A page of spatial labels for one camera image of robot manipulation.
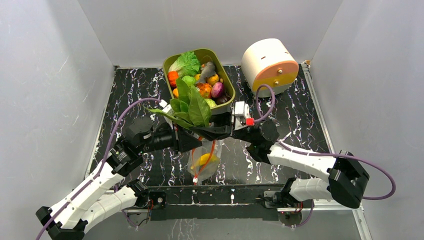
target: metal frame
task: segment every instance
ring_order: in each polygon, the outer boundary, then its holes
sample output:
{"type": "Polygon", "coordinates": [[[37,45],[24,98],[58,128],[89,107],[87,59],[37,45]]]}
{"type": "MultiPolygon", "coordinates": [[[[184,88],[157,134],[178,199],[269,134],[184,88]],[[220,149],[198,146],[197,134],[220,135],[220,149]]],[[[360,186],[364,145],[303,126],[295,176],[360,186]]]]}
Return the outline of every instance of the metal frame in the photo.
{"type": "MultiPolygon", "coordinates": [[[[334,146],[331,141],[329,131],[327,129],[326,121],[324,120],[323,112],[321,111],[320,104],[318,102],[317,95],[315,94],[314,84],[312,81],[311,73],[309,72],[309,66],[303,62],[301,63],[303,73],[305,75],[305,80],[307,83],[307,86],[309,87],[309,92],[313,100],[313,104],[315,105],[316,113],[318,114],[319,122],[321,123],[322,131],[324,132],[325,140],[327,141],[328,148],[331,153],[334,153],[334,146]]],[[[329,209],[328,210],[341,210],[340,208],[332,208],[331,203],[328,204],[329,209]]],[[[367,221],[365,220],[364,216],[364,207],[362,206],[362,203],[358,209],[351,209],[347,208],[348,210],[351,210],[353,213],[353,217],[355,218],[356,227],[358,229],[360,239],[361,240],[372,240],[370,230],[368,229],[367,221]]]]}

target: green plastic bin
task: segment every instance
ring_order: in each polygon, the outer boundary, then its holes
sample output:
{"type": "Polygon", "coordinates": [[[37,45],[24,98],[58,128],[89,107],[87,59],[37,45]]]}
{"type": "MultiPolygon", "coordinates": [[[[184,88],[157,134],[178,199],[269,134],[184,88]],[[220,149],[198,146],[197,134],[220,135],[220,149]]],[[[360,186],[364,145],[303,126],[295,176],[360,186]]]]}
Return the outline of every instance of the green plastic bin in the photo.
{"type": "MultiPolygon", "coordinates": [[[[221,64],[220,60],[218,60],[217,55],[212,50],[206,49],[206,48],[200,48],[200,49],[196,49],[192,51],[194,52],[194,55],[196,55],[197,59],[199,59],[200,64],[205,64],[210,61],[212,61],[215,64],[215,67],[216,67],[215,72],[222,79],[224,87],[225,87],[225,92],[228,94],[228,96],[231,97],[228,102],[212,107],[211,108],[212,115],[223,114],[223,113],[231,111],[231,102],[233,102],[234,97],[236,96],[236,93],[235,93],[233,85],[230,82],[230,79],[227,76],[227,73],[224,70],[223,65],[221,64]]],[[[177,58],[180,55],[181,53],[174,56],[170,56],[163,62],[163,72],[165,73],[165,80],[166,80],[166,84],[168,85],[171,98],[174,98],[174,95],[172,93],[170,82],[168,81],[168,70],[170,69],[171,65],[177,60],[177,58]]]]}

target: yellow fruit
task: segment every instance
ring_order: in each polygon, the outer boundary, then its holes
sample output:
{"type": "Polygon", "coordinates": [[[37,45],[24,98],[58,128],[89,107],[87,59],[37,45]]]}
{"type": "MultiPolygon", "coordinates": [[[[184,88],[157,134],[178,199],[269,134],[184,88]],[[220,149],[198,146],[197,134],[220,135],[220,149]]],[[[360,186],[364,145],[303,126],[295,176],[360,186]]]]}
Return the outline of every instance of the yellow fruit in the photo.
{"type": "Polygon", "coordinates": [[[211,86],[215,85],[219,81],[220,77],[217,74],[207,78],[207,83],[211,86]]]}
{"type": "Polygon", "coordinates": [[[177,88],[175,88],[174,90],[172,90],[172,94],[173,94],[173,96],[174,96],[174,98],[178,98],[178,90],[177,90],[177,88]]]}
{"type": "MultiPolygon", "coordinates": [[[[199,159],[197,159],[197,161],[194,163],[194,166],[197,168],[199,166],[205,165],[206,162],[208,161],[210,153],[205,153],[203,154],[199,159]]],[[[219,161],[220,158],[217,157],[216,155],[212,154],[212,157],[209,160],[209,163],[215,162],[215,161],[219,161]]]]}

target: white cylinder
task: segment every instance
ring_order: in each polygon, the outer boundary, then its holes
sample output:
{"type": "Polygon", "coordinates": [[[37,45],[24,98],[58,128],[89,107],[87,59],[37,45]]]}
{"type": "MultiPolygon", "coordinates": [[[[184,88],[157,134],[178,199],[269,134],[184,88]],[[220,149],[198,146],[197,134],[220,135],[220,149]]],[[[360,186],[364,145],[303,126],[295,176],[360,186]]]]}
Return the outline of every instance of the white cylinder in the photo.
{"type": "MultiPolygon", "coordinates": [[[[241,70],[253,94],[256,95],[262,84],[271,86],[275,94],[279,94],[294,82],[299,64],[280,40],[269,38],[255,42],[244,52],[241,70]]],[[[269,90],[261,88],[258,97],[269,96],[269,90]]]]}

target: black wire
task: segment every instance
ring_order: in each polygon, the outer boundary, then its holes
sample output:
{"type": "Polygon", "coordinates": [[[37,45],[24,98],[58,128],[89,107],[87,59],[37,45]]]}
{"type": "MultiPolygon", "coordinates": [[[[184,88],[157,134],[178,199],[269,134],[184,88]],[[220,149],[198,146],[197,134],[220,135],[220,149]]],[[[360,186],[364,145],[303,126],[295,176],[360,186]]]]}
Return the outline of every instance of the black wire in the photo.
{"type": "Polygon", "coordinates": [[[144,222],[144,221],[146,221],[146,220],[149,220],[149,218],[147,217],[147,218],[145,218],[145,219],[143,219],[139,224],[138,224],[138,226],[137,227],[140,227],[140,225],[144,222]]]}

